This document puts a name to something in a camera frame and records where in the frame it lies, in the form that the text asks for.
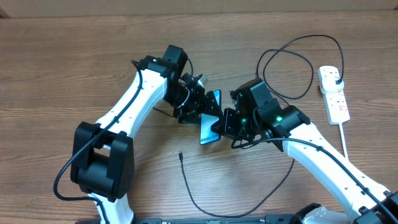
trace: robotic arm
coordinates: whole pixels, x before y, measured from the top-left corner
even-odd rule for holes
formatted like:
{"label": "robotic arm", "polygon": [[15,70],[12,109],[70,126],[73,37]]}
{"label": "robotic arm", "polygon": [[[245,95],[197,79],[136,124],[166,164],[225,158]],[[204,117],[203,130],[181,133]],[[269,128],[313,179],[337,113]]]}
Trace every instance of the robotic arm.
{"label": "robotic arm", "polygon": [[[235,109],[226,108],[224,113],[215,102],[212,91],[205,94],[203,75],[182,75],[187,61],[183,49],[170,45],[162,58],[147,56],[140,60],[143,85],[136,100],[112,125],[100,140],[81,153],[72,163],[71,180],[83,192],[103,202],[110,223],[132,223],[134,214],[129,208],[126,192],[134,176],[133,139],[152,107],[164,99],[174,107],[179,123],[198,124],[202,113],[218,116],[212,131],[233,139],[256,142],[274,138],[294,138],[322,146],[349,172],[367,187],[367,190],[390,211],[398,210],[398,195],[376,183],[347,161],[319,133],[310,119],[294,106],[282,109],[273,98],[265,83],[257,78],[231,92]],[[77,127],[73,144],[75,154],[86,142],[107,126],[132,98],[139,87],[139,75],[116,105],[95,124],[82,122]],[[323,222],[334,223],[348,220],[353,223],[371,223],[372,220],[388,223],[380,205],[368,197],[353,178],[333,158],[314,147],[293,141],[272,141],[275,146],[303,164],[337,199],[346,216],[337,215]],[[95,153],[93,148],[110,149],[109,157]],[[102,213],[101,223],[105,223]],[[322,215],[308,213],[301,222],[319,220]]]}

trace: white power strip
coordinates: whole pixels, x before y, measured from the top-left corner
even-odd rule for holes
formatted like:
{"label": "white power strip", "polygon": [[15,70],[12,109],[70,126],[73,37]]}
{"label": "white power strip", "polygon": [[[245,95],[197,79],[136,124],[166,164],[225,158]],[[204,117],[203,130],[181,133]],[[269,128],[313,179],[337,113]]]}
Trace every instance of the white power strip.
{"label": "white power strip", "polygon": [[329,124],[338,124],[344,156],[348,159],[343,132],[343,123],[349,120],[347,102],[343,91],[344,82],[341,82],[339,85],[336,84],[336,80],[340,78],[340,75],[338,69],[332,66],[320,67],[318,77]]}

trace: robotic hand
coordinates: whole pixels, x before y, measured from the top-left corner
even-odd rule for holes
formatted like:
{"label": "robotic hand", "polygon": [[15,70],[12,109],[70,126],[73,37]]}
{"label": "robotic hand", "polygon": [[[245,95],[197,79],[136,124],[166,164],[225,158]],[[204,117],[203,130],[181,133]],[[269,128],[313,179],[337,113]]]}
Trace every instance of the robotic hand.
{"label": "robotic hand", "polygon": [[[132,85],[111,111],[95,124],[82,122],[77,127],[70,177],[100,205],[97,208],[101,223],[133,222],[134,213],[126,194],[134,176],[133,139],[149,111],[161,99],[174,107],[179,123],[199,124],[200,114],[219,117],[211,130],[232,139],[233,148],[274,143],[280,151],[303,164],[346,213],[318,207],[296,216],[295,222],[396,223],[398,195],[355,168],[299,109],[294,106],[282,109],[261,79],[231,91],[235,109],[226,108],[223,113],[214,93],[205,93],[205,76],[182,75],[187,60],[183,49],[172,45],[162,58],[147,56],[140,60]],[[248,143],[235,146],[240,140]],[[94,147],[110,149],[109,157],[96,153]],[[56,185],[54,192],[60,199],[66,199],[59,195]]]}

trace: power plug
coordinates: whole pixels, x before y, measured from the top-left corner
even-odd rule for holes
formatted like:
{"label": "power plug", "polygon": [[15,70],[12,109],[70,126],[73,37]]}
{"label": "power plug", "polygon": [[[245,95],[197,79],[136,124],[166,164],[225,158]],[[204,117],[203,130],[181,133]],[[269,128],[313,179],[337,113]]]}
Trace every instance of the power plug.
{"label": "power plug", "polygon": [[338,69],[333,66],[325,65],[318,69],[320,89],[323,94],[341,91],[344,88],[344,81],[339,84],[336,81],[340,79]]}
{"label": "power plug", "polygon": [[329,124],[338,124],[343,145],[344,156],[348,159],[343,123],[349,120],[346,98],[344,96],[344,81],[336,84],[340,79],[338,69],[332,66],[322,66],[318,69],[319,87],[323,93],[326,115]]}

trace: wooden table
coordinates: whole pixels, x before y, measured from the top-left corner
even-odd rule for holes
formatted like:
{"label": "wooden table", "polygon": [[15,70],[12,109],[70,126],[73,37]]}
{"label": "wooden table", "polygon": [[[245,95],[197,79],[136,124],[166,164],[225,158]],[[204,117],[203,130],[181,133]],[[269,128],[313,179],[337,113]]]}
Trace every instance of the wooden table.
{"label": "wooden table", "polygon": [[[0,20],[0,223],[72,223],[92,220],[92,202],[63,202],[53,180],[72,153],[73,133],[94,123],[131,84],[131,59],[163,56],[169,44],[183,47],[207,90],[228,91],[254,78],[263,51],[295,37],[328,34],[340,41],[346,62],[344,125],[350,161],[392,191],[398,189],[398,11],[114,16]],[[316,37],[292,44],[315,70],[341,68],[333,41]],[[306,62],[278,55],[266,73],[286,95],[301,94],[310,80]],[[337,126],[328,124],[318,78],[300,100],[289,100],[341,150]],[[169,112],[171,107],[160,102]],[[199,145],[200,128],[151,111],[134,140],[136,173],[128,193],[137,217],[208,217],[203,209],[237,215],[257,205],[283,178],[291,158],[272,144],[232,150],[223,138]],[[83,195],[69,171],[60,182],[67,196]],[[341,211],[336,200],[302,165],[252,216],[294,213],[317,202]]]}

